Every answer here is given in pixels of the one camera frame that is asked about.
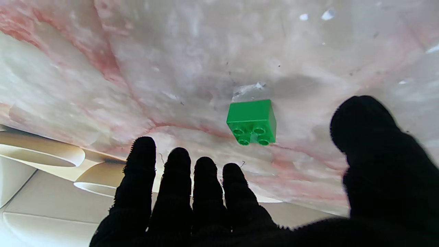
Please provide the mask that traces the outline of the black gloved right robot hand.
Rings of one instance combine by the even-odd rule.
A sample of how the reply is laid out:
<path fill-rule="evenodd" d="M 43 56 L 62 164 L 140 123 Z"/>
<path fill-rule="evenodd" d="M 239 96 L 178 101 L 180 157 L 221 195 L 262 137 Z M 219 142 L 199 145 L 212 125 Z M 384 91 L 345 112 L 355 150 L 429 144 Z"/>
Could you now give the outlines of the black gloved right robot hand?
<path fill-rule="evenodd" d="M 438 167 L 387 108 L 374 97 L 353 96 L 335 111 L 330 135 L 348 163 L 343 184 L 349 217 L 280 227 L 237 164 L 224 165 L 220 183 L 213 160 L 199 158 L 192 187 L 184 148 L 169 154 L 152 206 L 156 145 L 140 137 L 89 246 L 437 247 Z"/>

